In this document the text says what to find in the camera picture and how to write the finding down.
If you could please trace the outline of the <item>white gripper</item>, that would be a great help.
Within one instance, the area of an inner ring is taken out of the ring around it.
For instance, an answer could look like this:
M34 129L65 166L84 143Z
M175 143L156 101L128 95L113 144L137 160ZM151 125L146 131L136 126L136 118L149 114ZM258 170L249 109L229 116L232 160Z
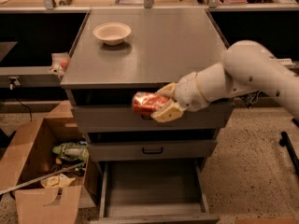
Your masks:
M162 108L150 115L160 123L181 118L185 110L196 112L209 106L209 102L199 89L199 81L195 72L183 77L178 83L172 82L163 86L156 93L169 98L175 97L175 101L168 100Z

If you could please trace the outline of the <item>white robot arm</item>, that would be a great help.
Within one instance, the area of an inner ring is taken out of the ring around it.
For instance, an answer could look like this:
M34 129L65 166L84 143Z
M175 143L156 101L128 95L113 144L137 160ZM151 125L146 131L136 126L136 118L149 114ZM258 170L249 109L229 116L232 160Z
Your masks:
M299 76L261 44L239 41L224 52L222 62L159 89L158 93L169 101L151 117L158 122L169 122L186 111L204 109L216 100L255 91L262 91L299 118Z

